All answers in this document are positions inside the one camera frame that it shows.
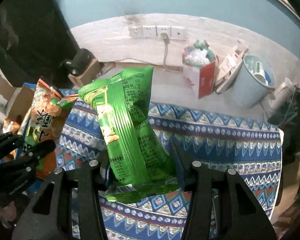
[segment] barcode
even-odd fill
[[[166,185],[175,184],[175,183],[177,183],[177,178],[172,178],[172,179],[166,180]]]
[[[124,193],[124,192],[132,192],[136,191],[136,189],[132,186],[132,184],[126,186],[116,187],[115,189],[108,189],[106,194],[117,194],[117,193]]]

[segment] blue wall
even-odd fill
[[[173,13],[229,22],[270,38],[300,59],[300,21],[277,0],[58,0],[70,28],[127,14]]]

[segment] black fabric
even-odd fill
[[[72,59],[77,49],[54,0],[4,0],[0,4],[0,68],[14,87],[37,83],[40,76],[68,87],[59,65],[65,58]]]

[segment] red and white box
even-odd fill
[[[202,68],[189,65],[184,66],[183,74],[198,99],[212,94],[216,68],[218,65],[219,58],[216,55],[216,60],[214,62],[211,62]]]

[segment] geometric pattern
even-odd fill
[[[76,90],[62,90],[65,96]],[[192,157],[212,169],[234,168],[269,217],[281,174],[281,141],[276,126],[245,118],[151,102],[148,120],[159,141],[169,149],[174,135]],[[77,100],[60,137],[57,166],[66,170],[98,156],[105,147],[96,112]],[[191,192],[150,196],[135,204],[108,202],[99,193],[109,239],[180,239],[189,211]],[[79,238],[73,198],[73,234]],[[211,214],[210,236],[215,232]]]

